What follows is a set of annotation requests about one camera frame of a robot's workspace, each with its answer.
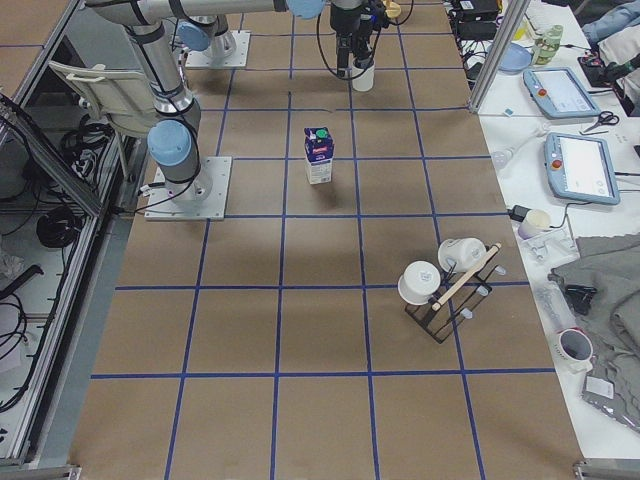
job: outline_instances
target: white table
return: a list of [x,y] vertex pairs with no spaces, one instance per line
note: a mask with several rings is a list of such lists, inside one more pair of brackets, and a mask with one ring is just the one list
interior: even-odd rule
[[[573,17],[571,10],[563,7],[554,10],[554,23],[564,26],[562,43],[587,46],[586,39]],[[530,45],[531,40],[520,43]],[[561,48],[548,66],[568,66],[578,78],[589,86],[577,57],[582,51]],[[607,141],[614,169],[623,172],[640,172],[640,157],[633,146],[640,144],[640,118],[626,117],[613,93],[593,97],[601,109],[612,110],[621,118],[619,125],[606,127],[598,131],[609,133],[597,135]],[[503,114],[505,108],[514,111],[512,117]],[[531,136],[543,122],[549,122],[533,103],[525,89],[522,75],[498,73],[483,105],[480,108],[480,121],[484,130],[489,151],[502,150],[521,143]],[[578,134],[579,130],[591,125],[593,119],[575,121],[551,121],[551,131]],[[507,206],[515,204],[529,208],[545,210],[551,215],[552,224],[562,221],[564,207],[568,200],[555,198],[549,188],[544,167],[544,138],[535,138],[523,146],[503,169],[498,171],[498,181]],[[621,177],[620,189],[640,189],[640,178]],[[587,205],[571,207],[569,217],[576,237],[614,236],[640,233],[640,193],[622,193],[621,202],[616,206]],[[536,299],[543,328],[547,334],[560,328],[575,325],[575,319],[561,298],[559,289],[547,280],[552,267],[566,263],[567,257],[550,256],[540,263],[519,241],[522,258],[534,293],[541,289],[553,292],[557,307],[556,318],[552,318],[542,302]],[[556,363],[556,371],[562,386],[567,408],[585,458],[631,458],[640,459],[640,435],[607,417],[580,398],[584,373],[572,374],[561,364]]]

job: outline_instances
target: black clip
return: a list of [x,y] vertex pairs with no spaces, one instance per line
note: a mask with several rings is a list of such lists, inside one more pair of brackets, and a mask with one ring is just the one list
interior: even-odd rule
[[585,285],[567,285],[564,293],[571,301],[571,306],[576,313],[587,315],[591,309],[591,300],[598,293],[598,289]]

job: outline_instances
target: tablet screen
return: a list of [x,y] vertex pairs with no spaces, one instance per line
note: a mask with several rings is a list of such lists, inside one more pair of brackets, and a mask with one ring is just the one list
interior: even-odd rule
[[611,189],[599,142],[560,138],[567,191],[610,197]]
[[585,112],[591,110],[589,101],[584,97],[573,79],[563,70],[548,70],[535,73],[542,88],[558,112]]

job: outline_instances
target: light blue tablet frame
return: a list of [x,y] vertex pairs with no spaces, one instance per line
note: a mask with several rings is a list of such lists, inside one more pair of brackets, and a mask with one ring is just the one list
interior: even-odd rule
[[[580,110],[580,111],[568,111],[568,112],[560,112],[553,105],[553,102],[549,98],[549,95],[540,96],[538,92],[542,88],[542,84],[537,77],[537,74],[540,72],[551,72],[551,71],[562,71],[567,74],[567,78],[574,83],[577,89],[580,91],[582,96],[584,97],[585,103],[589,106],[589,110]],[[591,98],[591,95],[584,88],[578,77],[573,73],[570,68],[567,67],[558,67],[558,68],[538,68],[532,69],[527,68],[524,72],[522,72],[522,77],[524,80],[524,84],[529,90],[531,94],[531,98],[536,102],[542,113],[545,114],[546,117],[556,119],[556,118],[585,118],[585,117],[597,117],[600,115],[600,107],[596,105],[596,103]]]
[[[585,142],[598,143],[602,168],[605,171],[605,176],[609,183],[609,192],[611,192],[610,196],[597,196],[567,190],[567,177],[564,165],[557,169],[552,166],[552,162],[554,160],[563,161],[562,148],[560,147],[560,140],[562,138],[575,138]],[[604,205],[617,205],[620,203],[620,192],[618,191],[618,184],[616,183],[615,172],[611,163],[611,155],[609,154],[609,148],[607,147],[607,142],[605,140],[602,140],[601,138],[585,138],[579,135],[550,133],[547,135],[547,139],[545,141],[544,153],[549,186],[555,196],[578,200],[581,202],[601,203]]]

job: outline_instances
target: keyboard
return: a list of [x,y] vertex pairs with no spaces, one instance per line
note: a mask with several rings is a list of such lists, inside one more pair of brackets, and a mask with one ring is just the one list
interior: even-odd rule
[[549,12],[549,5],[542,3],[541,0],[531,0],[524,15],[529,36],[534,40],[542,37],[544,32],[553,27],[550,20],[552,16],[553,12]]

